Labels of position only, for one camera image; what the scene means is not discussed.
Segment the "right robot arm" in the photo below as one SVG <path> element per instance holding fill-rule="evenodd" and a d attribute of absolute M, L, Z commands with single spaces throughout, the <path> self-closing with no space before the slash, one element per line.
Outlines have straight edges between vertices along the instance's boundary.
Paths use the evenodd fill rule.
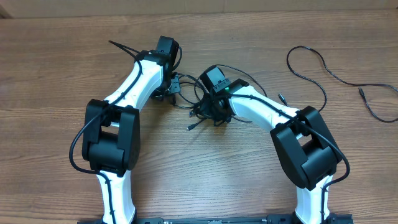
<path fill-rule="evenodd" d="M 318 110 L 279 104 L 242 79 L 230 81 L 216 65 L 206 69 L 200 81 L 206 93 L 199 113 L 221 123 L 239 116 L 270 133 L 281 167 L 297 189 L 294 220 L 335 221 L 328 209 L 328 190 L 343 157 Z"/>

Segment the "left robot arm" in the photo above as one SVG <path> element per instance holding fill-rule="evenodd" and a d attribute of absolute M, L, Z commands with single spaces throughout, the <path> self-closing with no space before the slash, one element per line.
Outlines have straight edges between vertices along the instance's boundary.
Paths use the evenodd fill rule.
<path fill-rule="evenodd" d="M 140 112 L 149 98 L 163 100 L 179 89 L 174 72 L 182 58 L 178 42 L 161 36 L 154 50 L 132 56 L 134 67 L 121 86 L 104 100 L 86 106 L 82 157 L 97 176 L 104 214 L 98 223 L 133 223 L 131 171 L 141 147 Z"/>

